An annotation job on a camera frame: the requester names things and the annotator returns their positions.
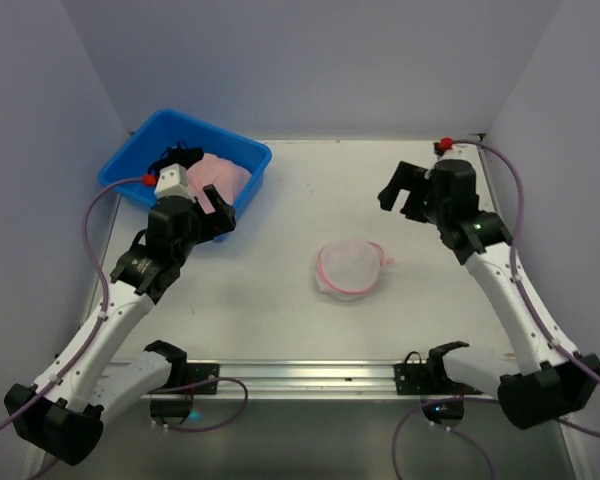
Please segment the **pink bra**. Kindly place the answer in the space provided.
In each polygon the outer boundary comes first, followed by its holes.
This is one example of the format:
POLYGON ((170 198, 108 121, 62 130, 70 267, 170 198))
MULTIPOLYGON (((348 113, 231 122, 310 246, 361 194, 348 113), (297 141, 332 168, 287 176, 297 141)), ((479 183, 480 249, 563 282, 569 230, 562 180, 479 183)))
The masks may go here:
POLYGON ((188 188, 205 213, 214 211, 203 192, 205 186, 213 185, 222 199, 233 205, 250 178, 251 174, 243 167, 211 153, 204 153, 202 159, 187 170, 188 188))

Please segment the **black bra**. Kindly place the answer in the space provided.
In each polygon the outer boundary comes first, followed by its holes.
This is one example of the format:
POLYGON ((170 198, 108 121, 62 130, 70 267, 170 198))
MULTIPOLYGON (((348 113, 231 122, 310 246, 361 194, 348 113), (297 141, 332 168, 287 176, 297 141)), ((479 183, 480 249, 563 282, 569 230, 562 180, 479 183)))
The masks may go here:
POLYGON ((180 165, 188 170, 199 162, 203 156, 204 151, 202 148, 188 147, 184 142, 178 142, 175 147, 167 147, 159 159, 147 168, 147 173, 158 175, 161 170, 173 164, 180 165))

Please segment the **white mesh laundry bag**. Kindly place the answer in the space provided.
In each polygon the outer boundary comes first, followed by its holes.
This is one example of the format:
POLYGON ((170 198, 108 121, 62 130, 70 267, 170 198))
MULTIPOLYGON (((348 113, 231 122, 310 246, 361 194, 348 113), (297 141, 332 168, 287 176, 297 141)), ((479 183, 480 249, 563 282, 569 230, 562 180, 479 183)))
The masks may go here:
POLYGON ((393 263, 375 242, 355 237, 332 241, 316 255, 316 287, 339 301, 358 300, 376 289, 382 270, 393 263))

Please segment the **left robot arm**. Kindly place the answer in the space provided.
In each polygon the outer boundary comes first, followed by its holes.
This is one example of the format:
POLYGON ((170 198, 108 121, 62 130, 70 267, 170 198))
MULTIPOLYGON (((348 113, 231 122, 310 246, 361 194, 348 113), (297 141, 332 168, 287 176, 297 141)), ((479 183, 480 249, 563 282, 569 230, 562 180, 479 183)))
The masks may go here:
POLYGON ((137 398, 184 388, 187 355, 160 340, 119 373, 108 379, 101 375, 179 278, 193 247, 234 230, 234 208, 212 185, 203 194, 213 207, 210 213, 187 195, 159 198, 146 228, 105 280, 99 305, 65 350, 31 384, 11 386, 4 404, 20 438, 75 466, 94 450, 106 424, 137 398))

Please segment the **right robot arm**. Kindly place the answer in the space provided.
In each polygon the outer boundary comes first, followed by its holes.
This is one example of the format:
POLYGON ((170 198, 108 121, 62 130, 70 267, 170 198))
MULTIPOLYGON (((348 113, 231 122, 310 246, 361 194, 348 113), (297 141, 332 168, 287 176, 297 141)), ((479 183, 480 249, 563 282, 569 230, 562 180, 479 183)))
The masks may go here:
POLYGON ((430 170, 401 162, 378 200, 389 211, 399 192, 407 191, 401 214, 437 228, 488 298, 515 358, 504 361, 454 341, 430 349, 419 374, 407 363, 395 372, 434 393, 457 392, 460 385, 480 391, 526 430, 583 409, 600 377, 600 359, 582 354, 553 320, 524 277, 501 217, 480 209, 476 183, 465 160, 440 160, 430 170))

